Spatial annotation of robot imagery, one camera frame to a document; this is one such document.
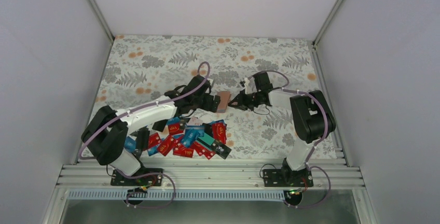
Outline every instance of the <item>card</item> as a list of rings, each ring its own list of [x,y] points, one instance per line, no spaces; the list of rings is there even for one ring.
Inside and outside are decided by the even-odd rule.
[[[179,129],[184,130],[190,118],[182,118],[179,121]]]
[[[223,144],[226,144],[226,127],[223,123],[212,124],[213,138],[219,140]]]
[[[175,124],[175,123],[179,123],[180,122],[180,118],[179,117],[174,117],[172,119],[169,119],[167,121],[167,125],[171,125],[171,124]]]
[[[190,148],[186,148],[181,143],[177,143],[177,145],[173,148],[173,155],[192,158],[194,154],[194,150]]]
[[[156,146],[156,145],[160,144],[161,142],[162,142],[162,140],[160,139],[159,134],[156,132],[155,134],[151,135],[148,138],[148,146],[147,146],[147,148],[150,149],[153,146]]]
[[[215,155],[215,152],[211,151],[210,149],[207,149],[197,141],[195,141],[192,144],[191,148],[193,148],[194,151],[197,152],[199,156],[205,156],[208,160]]]
[[[203,137],[198,137],[197,141],[204,147],[210,148],[215,139],[205,133]]]
[[[223,159],[226,159],[232,151],[231,148],[227,147],[225,144],[221,143],[218,140],[215,140],[212,143],[211,149]]]
[[[185,131],[185,136],[182,139],[182,145],[189,148],[194,141],[199,137],[200,133],[197,130],[187,130]]]
[[[157,147],[157,150],[164,156],[166,156],[175,144],[175,139],[169,135],[165,140]]]
[[[168,132],[171,135],[183,133],[183,130],[180,129],[180,123],[174,123],[168,125]]]
[[[160,144],[153,146],[152,148],[147,149],[147,153],[148,155],[151,157],[152,155],[158,153],[159,151],[157,150],[157,148],[159,147]]]
[[[188,125],[202,125],[203,121],[199,118],[196,117],[192,117],[189,121],[188,121]]]

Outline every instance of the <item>metal frame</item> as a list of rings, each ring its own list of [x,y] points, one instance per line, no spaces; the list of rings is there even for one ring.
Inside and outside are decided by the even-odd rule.
[[[313,43],[311,41],[308,41],[307,43],[309,46],[310,54],[312,56],[313,66],[314,66],[315,72],[317,74],[319,88],[324,93],[324,96],[327,99],[328,106],[329,106],[330,110],[332,111],[333,115],[335,116],[335,119],[337,119],[336,113],[335,113],[335,111],[333,109],[333,105],[332,105],[332,98],[330,97],[330,95],[328,93],[324,72],[322,70],[322,66],[321,66],[319,56],[318,56],[318,52],[316,50],[316,46],[313,45]],[[347,161],[347,166],[351,166],[353,164],[353,160],[351,159],[349,149],[347,148],[348,146],[346,145],[346,142],[342,138],[340,127],[338,126],[336,128],[336,130],[331,135],[332,135],[335,147],[341,148],[341,151],[343,152],[343,157]]]
[[[147,167],[163,168],[165,173],[175,181],[178,189],[197,190],[292,190],[296,188],[267,188],[259,177],[261,166],[272,163],[281,167],[282,159],[164,159],[145,158],[141,161]],[[358,167],[347,167],[344,158],[311,159],[311,165],[322,167],[330,176],[333,189],[363,189],[364,181]],[[314,187],[309,190],[327,188],[325,175],[312,171]],[[76,165],[64,165],[56,188],[133,188],[115,187],[109,184],[110,177],[105,167],[96,161],[79,161]],[[160,189],[172,189],[171,183],[164,178]]]
[[[324,35],[325,31],[327,30],[328,26],[330,25],[331,21],[333,20],[334,16],[338,12],[343,2],[344,0],[336,0],[332,10],[330,11],[324,23],[322,24],[322,27],[319,30],[313,44],[317,45],[321,41],[322,36]]]
[[[129,200],[169,201],[173,190],[148,189]],[[72,189],[69,200],[126,200],[126,189]],[[269,201],[282,202],[283,190],[191,190],[176,189],[174,201]]]
[[[105,34],[107,35],[110,42],[113,43],[113,34],[110,30],[110,27],[108,27],[107,22],[105,21],[104,16],[101,13],[101,10],[99,9],[97,3],[95,0],[87,0],[92,7],[93,11],[95,12],[96,17],[98,18],[99,23],[101,24],[102,29],[105,31]]]
[[[377,224],[378,222],[374,215],[373,206],[371,205],[367,190],[353,189],[352,192],[361,224]]]
[[[47,207],[46,214],[43,218],[43,224],[62,223],[65,214],[65,207],[67,206],[68,194],[68,189],[55,188],[53,190],[49,206]]]

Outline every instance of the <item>fern leaf pattern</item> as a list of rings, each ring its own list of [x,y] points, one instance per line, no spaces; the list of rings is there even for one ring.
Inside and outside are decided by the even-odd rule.
[[[114,41],[92,114],[109,105],[125,109],[154,101],[179,85],[208,73],[202,61],[210,64],[209,77],[214,80],[212,94],[231,92],[233,99],[240,91],[239,82],[262,70],[276,70],[290,80],[289,88],[310,91],[318,88],[308,43],[304,39],[238,38],[206,36],[118,35]],[[285,79],[269,73],[274,87]],[[250,83],[255,91],[254,80]],[[226,145],[232,149],[228,156],[236,159],[282,159],[302,142],[295,132],[289,109],[261,105],[252,111],[228,107],[226,113],[197,109],[193,116],[204,123],[223,119],[227,124]],[[167,132],[159,133],[161,138]],[[336,158],[331,137],[319,143],[312,158]],[[194,154],[194,159],[205,159]]]

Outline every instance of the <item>orange dot pattern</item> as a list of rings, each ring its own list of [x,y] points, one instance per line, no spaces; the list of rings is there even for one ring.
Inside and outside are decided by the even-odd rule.
[[[233,145],[234,145],[234,141],[232,141],[232,140],[227,140],[227,141],[226,141],[226,145],[227,145],[228,147],[233,147]]]
[[[144,91],[144,88],[136,88],[136,94],[143,94]]]
[[[310,73],[310,74],[307,75],[307,79],[309,79],[309,80],[316,80],[316,75]]]

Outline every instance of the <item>cable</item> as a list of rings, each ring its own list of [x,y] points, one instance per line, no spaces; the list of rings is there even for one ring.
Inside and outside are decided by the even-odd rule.
[[[160,172],[152,172],[152,173],[147,173],[147,174],[143,174],[140,176],[128,176],[118,169],[116,169],[116,171],[119,172],[123,177],[128,178],[128,179],[138,179],[138,178],[147,177],[147,176],[161,175],[161,176],[168,178],[168,180],[170,180],[171,184],[173,185],[173,194],[171,196],[171,199],[165,205],[155,206],[155,207],[147,207],[147,206],[137,206],[137,205],[130,204],[128,202],[128,199],[131,196],[133,196],[134,194],[137,194],[137,193],[145,193],[145,192],[135,192],[134,191],[134,192],[129,193],[127,195],[127,198],[125,199],[125,203],[127,204],[127,206],[132,206],[134,208],[143,208],[143,209],[162,209],[162,208],[165,208],[168,205],[170,205],[174,201],[174,198],[176,198],[176,185],[174,184],[173,179],[171,179],[171,177],[169,177],[167,174],[160,173]]]
[[[304,179],[304,177],[301,177],[301,180],[304,182],[304,190],[303,192],[306,192],[309,186],[307,185],[307,181]]]
[[[150,185],[148,185],[147,188],[154,186],[154,184],[156,183],[156,176],[146,176],[146,177],[151,177],[153,179],[152,183]],[[139,186],[141,186],[141,188],[143,188],[143,186],[145,186],[145,185],[141,185],[140,178],[138,178],[138,180],[136,180],[136,183],[138,183]]]
[[[327,172],[319,166],[311,166],[311,167],[309,167],[309,170],[314,169],[314,168],[321,170],[324,173],[324,175],[327,177],[327,181],[328,181],[327,193],[325,194],[324,198],[322,198],[320,201],[318,201],[316,203],[313,203],[313,204],[307,205],[307,206],[293,206],[294,208],[305,209],[305,208],[316,207],[316,206],[320,205],[321,203],[323,203],[325,201],[325,199],[328,198],[328,195],[330,194],[330,190],[332,189],[332,184],[330,183],[330,177],[328,176]],[[288,204],[286,202],[286,200],[283,200],[283,202],[284,202],[284,204],[287,205],[287,207],[291,206],[290,204]]]
[[[290,81],[289,81],[288,77],[285,76],[282,72],[279,72],[279,71],[276,71],[276,70],[263,70],[263,71],[257,72],[255,74],[249,76],[248,79],[250,80],[255,75],[258,75],[258,74],[261,74],[261,73],[265,73],[265,72],[277,73],[277,74],[281,75],[282,77],[284,77],[284,79],[286,79],[287,83],[285,85],[283,85],[282,88],[285,88],[285,87],[287,87],[290,84]]]
[[[267,112],[266,114],[257,113],[257,112],[255,111],[255,108],[254,108],[253,112],[256,113],[256,114],[258,114],[258,115],[269,115],[269,114],[270,114],[270,110],[267,108],[267,105],[265,105],[265,106],[266,106],[266,109],[269,111],[269,112]]]
[[[264,168],[264,166],[266,166],[266,165],[271,165],[272,167],[274,167],[275,168],[275,170],[277,170],[277,167],[275,167],[275,165],[273,165],[273,164],[271,164],[271,163],[266,163],[266,164],[264,164],[262,167],[261,167],[261,169],[260,169],[260,177],[261,178],[263,178],[262,176],[261,176],[261,171],[263,170],[263,168]]]
[[[105,171],[107,172],[107,175],[109,175],[111,178],[114,178],[113,175],[110,175],[110,174],[108,173],[108,164],[105,166]]]
[[[78,158],[83,159],[83,160],[95,159],[95,157],[83,157],[83,151],[84,151],[84,150],[86,149],[86,147],[90,144],[90,142],[92,142],[92,140],[94,140],[94,139],[96,138],[96,136],[98,136],[98,135],[99,135],[102,131],[104,131],[109,125],[113,124],[113,123],[116,122],[117,120],[119,120],[119,119],[121,119],[121,118],[127,116],[128,114],[132,114],[132,113],[135,113],[136,111],[139,111],[139,110],[141,110],[141,109],[144,109],[144,108],[146,108],[146,107],[155,106],[155,105],[160,105],[160,104],[166,104],[166,103],[173,102],[173,101],[178,101],[178,100],[180,100],[180,99],[185,98],[185,97],[188,96],[188,95],[193,94],[193,93],[196,92],[197,90],[199,90],[199,89],[205,84],[205,82],[208,80],[208,77],[209,77],[209,74],[210,74],[210,71],[211,71],[211,67],[210,67],[209,63],[208,63],[208,62],[202,62],[202,63],[200,63],[199,67],[197,68],[197,73],[198,73],[198,74],[200,73],[200,69],[202,68],[202,66],[203,66],[204,64],[208,67],[208,68],[207,68],[207,75],[204,77],[203,81],[202,81],[198,86],[196,86],[194,89],[192,89],[191,91],[189,91],[189,92],[187,92],[187,93],[185,93],[185,94],[183,94],[183,95],[180,95],[180,96],[178,96],[178,97],[176,97],[176,98],[169,99],[169,100],[164,100],[164,101],[159,101],[159,102],[149,102],[149,103],[146,103],[146,104],[140,105],[140,106],[138,106],[138,107],[135,107],[135,108],[133,108],[133,109],[130,109],[130,110],[127,111],[126,113],[123,113],[123,114],[121,114],[121,115],[119,115],[119,116],[116,116],[115,118],[113,118],[112,120],[110,120],[109,122],[107,122],[107,123],[105,123],[103,126],[101,126],[101,127],[95,132],[95,133],[93,133],[93,134],[87,139],[87,141],[84,142],[84,144],[81,146],[81,148],[80,148],[80,150],[79,150],[79,152],[78,152]]]

